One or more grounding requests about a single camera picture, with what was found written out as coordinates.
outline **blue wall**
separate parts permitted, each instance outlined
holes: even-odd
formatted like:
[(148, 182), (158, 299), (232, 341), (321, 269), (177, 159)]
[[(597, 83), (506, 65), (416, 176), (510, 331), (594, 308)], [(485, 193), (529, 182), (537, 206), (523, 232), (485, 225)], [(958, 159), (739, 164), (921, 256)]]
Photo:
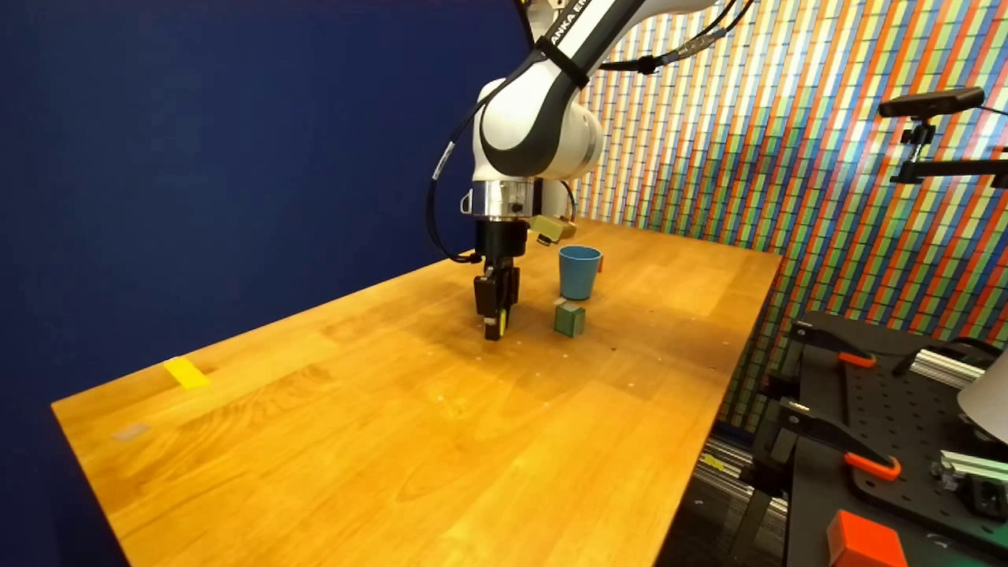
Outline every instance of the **blue wall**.
[(0, 564), (107, 551), (49, 401), (429, 262), (440, 139), (518, 54), (506, 0), (6, 0)]

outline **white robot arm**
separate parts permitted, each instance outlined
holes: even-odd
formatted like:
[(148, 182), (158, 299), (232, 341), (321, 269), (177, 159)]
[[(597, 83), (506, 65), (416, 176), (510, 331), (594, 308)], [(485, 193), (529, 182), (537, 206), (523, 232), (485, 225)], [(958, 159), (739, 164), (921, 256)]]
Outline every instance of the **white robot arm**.
[(529, 217), (566, 206), (564, 179), (586, 173), (601, 154), (601, 127), (574, 97), (588, 73), (636, 21), (658, 14), (695, 14), (715, 0), (529, 0), (531, 54), (477, 94), (472, 122), (472, 193), (462, 214), (475, 225), (483, 273), (472, 280), (485, 336), (506, 331), (517, 303), (517, 256), (526, 252)]

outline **colorful patterned wall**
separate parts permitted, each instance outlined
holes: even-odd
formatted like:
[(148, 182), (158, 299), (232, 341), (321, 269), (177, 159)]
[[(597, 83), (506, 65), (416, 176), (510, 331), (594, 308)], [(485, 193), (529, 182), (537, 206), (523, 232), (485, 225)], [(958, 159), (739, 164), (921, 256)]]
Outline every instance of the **colorful patterned wall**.
[[(711, 16), (648, 18), (612, 60), (664, 54)], [(582, 214), (777, 252), (782, 279), (721, 425), (754, 433), (799, 313), (1008, 344), (1008, 193), (988, 176), (895, 186), (890, 94), (979, 85), (1008, 106), (1008, 0), (755, 4), (711, 51), (651, 79), (594, 73), (607, 127)], [(1008, 118), (934, 121), (929, 159), (997, 159)]]

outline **wooden tabletop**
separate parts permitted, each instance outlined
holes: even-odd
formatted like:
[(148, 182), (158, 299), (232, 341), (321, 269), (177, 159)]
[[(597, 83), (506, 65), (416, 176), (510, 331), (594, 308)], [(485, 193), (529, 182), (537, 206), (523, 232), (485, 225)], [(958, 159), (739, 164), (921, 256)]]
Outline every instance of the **wooden tabletop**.
[(606, 252), (578, 336), (529, 244), (505, 341), (439, 262), (52, 403), (129, 564), (651, 564), (777, 258), (574, 244)]

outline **blue cup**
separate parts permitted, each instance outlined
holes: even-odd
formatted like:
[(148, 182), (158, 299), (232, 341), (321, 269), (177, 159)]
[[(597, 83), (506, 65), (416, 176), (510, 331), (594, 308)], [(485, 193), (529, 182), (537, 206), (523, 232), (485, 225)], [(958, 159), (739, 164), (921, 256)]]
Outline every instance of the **blue cup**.
[(569, 303), (586, 303), (601, 269), (601, 252), (591, 246), (560, 249), (560, 295)]

